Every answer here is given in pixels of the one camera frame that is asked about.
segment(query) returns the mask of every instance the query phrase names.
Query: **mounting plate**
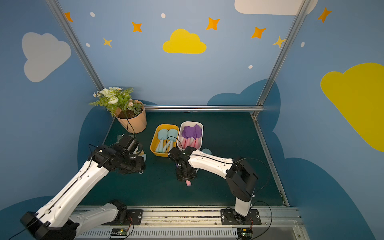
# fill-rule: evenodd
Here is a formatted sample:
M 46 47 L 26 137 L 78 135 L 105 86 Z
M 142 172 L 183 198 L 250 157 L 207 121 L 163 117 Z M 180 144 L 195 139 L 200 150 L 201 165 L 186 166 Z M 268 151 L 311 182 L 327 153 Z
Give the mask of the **mounting plate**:
M 259 211 L 257 209 L 250 209 L 248 215 L 245 217 L 244 224 L 239 223 L 235 219 L 235 215 L 233 214 L 233 209 L 221 209 L 221 224 L 222 225 L 251 225 L 253 221 L 253 225 L 261 225 L 262 221 L 260 219 Z

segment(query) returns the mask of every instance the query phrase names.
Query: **wire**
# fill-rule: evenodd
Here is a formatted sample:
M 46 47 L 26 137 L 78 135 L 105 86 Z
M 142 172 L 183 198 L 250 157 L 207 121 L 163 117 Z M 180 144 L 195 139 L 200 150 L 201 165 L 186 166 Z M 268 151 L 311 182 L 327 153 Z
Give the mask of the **wire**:
M 12 237 L 10 237 L 8 240 L 11 240 L 12 238 L 14 238 L 15 236 L 19 235 L 20 233 L 22 233 L 23 231 L 27 230 L 30 226 L 32 226 L 33 224 L 35 224 L 38 220 L 40 220 L 43 216 L 45 216 L 45 214 L 43 214 L 39 219 L 37 219 L 36 221 L 34 221 L 33 223 L 31 223 L 30 225 L 26 226 L 25 229 L 21 230 L 20 232 L 16 233 L 15 235 L 13 235 Z
M 129 220 L 130 222 L 131 222 L 131 224 L 132 224 L 132 231 L 131 231 L 131 233 L 128 235 L 128 236 L 126 236 L 124 239 L 127 239 L 132 233 L 133 233 L 133 230 L 135 229 L 135 225 L 133 224 L 133 222 L 131 221 L 131 220 Z
M 126 113 L 125 111 L 123 111 L 123 113 L 124 113 L 125 117 L 127 118 L 127 122 L 128 122 L 128 123 L 127 123 L 127 131 L 125 132 L 125 134 L 127 134 L 127 132 L 128 132 L 128 124 L 129 124 L 129 125 L 131 126 L 132 130 L 133 130 L 133 138 L 136 138 L 135 130 L 133 129 L 132 124 L 129 122 L 127 113 Z
M 176 139 L 179 141 L 180 146 L 181 146 L 181 149 L 184 151 L 184 148 L 183 148 L 183 146 L 182 146 L 182 144 L 181 144 L 181 141 L 180 141 L 177 137 L 173 137 L 173 138 L 176 138 Z
M 267 179 L 266 183 L 265 183 L 264 186 L 262 186 L 259 190 L 257 190 L 256 192 L 253 193 L 253 194 L 255 195 L 256 193 L 258 193 L 259 191 L 261 191 L 265 186 L 267 186 L 267 184 L 269 183 L 269 179 L 271 178 L 271 173 L 270 173 L 270 171 L 269 171 L 268 166 L 267 166 L 263 161 L 261 161 L 261 160 L 259 160 L 259 159 L 256 159 L 256 158 L 245 157 L 245 158 L 242 158 L 242 159 L 240 159 L 240 160 L 234 162 L 233 164 L 238 163 L 238 162 L 240 162 L 240 161 L 242 161 L 242 160 L 244 160 L 244 159 L 253 159 L 253 160 L 257 160 L 257 161 L 261 162 L 261 163 L 265 166 L 265 168 L 266 168 L 266 170 L 267 170 L 267 172 L 268 172 L 268 179 Z
M 271 207 L 270 207 L 269 205 L 268 205 L 268 208 L 269 208 L 269 211 L 271 211 L 271 222 L 269 223 L 268 228 L 267 228 L 262 234 L 258 235 L 257 237 L 251 238 L 251 240 L 256 239 L 256 238 L 260 237 L 261 235 L 265 234 L 265 232 L 268 231 L 268 229 L 271 227 L 271 224 L 272 224 L 272 210 L 271 210 Z

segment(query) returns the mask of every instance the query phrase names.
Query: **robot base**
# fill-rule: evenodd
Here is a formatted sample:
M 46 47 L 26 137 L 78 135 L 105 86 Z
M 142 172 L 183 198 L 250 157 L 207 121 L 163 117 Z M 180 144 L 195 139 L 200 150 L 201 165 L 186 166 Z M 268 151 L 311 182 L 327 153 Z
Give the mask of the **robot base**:
M 233 209 L 221 209 L 221 224 L 222 225 L 261 225 L 259 211 L 257 209 L 250 209 L 246 217 L 237 214 Z

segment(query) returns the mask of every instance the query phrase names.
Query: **robotic arm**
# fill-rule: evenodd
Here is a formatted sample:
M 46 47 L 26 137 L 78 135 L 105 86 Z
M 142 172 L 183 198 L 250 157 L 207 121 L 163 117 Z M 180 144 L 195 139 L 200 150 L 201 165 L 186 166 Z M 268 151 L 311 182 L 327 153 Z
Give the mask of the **robotic arm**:
M 71 214 L 96 183 L 110 171 L 117 170 L 120 174 L 142 173 L 146 166 L 143 157 L 139 156 L 141 150 L 142 145 L 129 135 L 124 135 L 112 147 L 97 147 L 59 193 L 37 212 L 27 212 L 21 218 L 21 223 L 40 240 L 73 240 L 99 225 L 124 223 L 127 207 L 118 201 L 82 215 Z M 236 162 L 233 159 L 215 157 L 192 147 L 187 147 L 184 151 L 174 147 L 170 150 L 169 158 L 177 165 L 176 174 L 180 181 L 194 179 L 198 169 L 226 179 L 236 197 L 235 219 L 239 224 L 245 223 L 258 180 L 246 161 Z
M 72 240 L 85 231 L 104 223 L 119 225 L 126 219 L 126 206 L 108 203 L 82 215 L 71 215 L 89 191 L 110 171 L 120 174 L 143 172 L 142 145 L 129 135 L 112 147 L 97 147 L 67 185 L 36 213 L 27 212 L 21 223 L 41 240 Z
M 172 148 L 169 158 L 177 165 L 176 175 L 180 181 L 194 179 L 197 169 L 207 170 L 227 180 L 231 193 L 236 197 L 235 219 L 240 224 L 245 222 L 244 217 L 248 215 L 258 181 L 255 171 L 247 161 L 237 162 L 230 158 L 212 156 L 194 147 L 187 147 L 184 151 Z

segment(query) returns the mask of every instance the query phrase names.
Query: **yellow tray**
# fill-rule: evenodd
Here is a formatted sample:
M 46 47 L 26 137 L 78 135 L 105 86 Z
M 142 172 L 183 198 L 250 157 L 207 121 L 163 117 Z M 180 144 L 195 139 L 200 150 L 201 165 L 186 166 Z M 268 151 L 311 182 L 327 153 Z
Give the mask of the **yellow tray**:
M 153 154 L 155 154 L 156 156 L 159 156 L 159 157 L 168 157 L 167 152 L 165 152 L 165 153 L 155 152 L 156 148 L 157 148 L 157 145 L 161 141 L 161 140 L 159 140 L 157 138 L 157 134 L 162 129 L 167 129 L 167 130 L 176 129 L 177 130 L 177 134 L 179 134 L 179 127 L 176 126 L 176 125 L 172 125 L 172 124 L 160 124 L 160 125 L 157 126 L 155 134 L 153 135 L 152 142 L 151 142 L 151 152 L 153 152 Z M 164 144 L 163 144 L 163 147 L 164 147 L 166 145 L 166 140 L 164 139 L 163 142 L 164 142 Z

